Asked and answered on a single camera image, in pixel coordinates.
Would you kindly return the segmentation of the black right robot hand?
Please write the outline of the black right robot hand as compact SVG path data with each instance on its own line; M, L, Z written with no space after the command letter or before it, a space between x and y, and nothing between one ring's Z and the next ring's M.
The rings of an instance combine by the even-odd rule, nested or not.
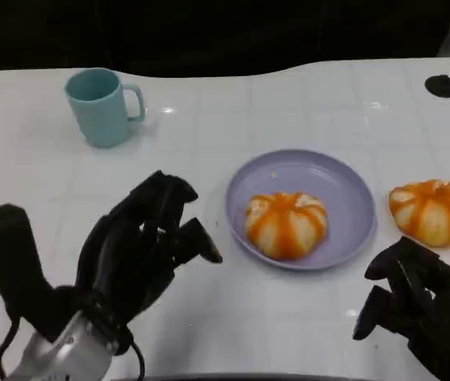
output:
M373 286L360 311L353 339L380 326L408 340L417 360L439 380L450 380L450 265L425 246L401 237L368 265Z

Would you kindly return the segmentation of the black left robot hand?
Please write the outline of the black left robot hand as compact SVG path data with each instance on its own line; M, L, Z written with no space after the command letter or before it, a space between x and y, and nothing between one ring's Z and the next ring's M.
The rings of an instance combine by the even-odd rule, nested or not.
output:
M181 221L197 197L186 180L156 171L98 220L83 245L79 307L118 345L119 356L133 343L128 324L165 292L177 267L196 256L222 262L202 223Z

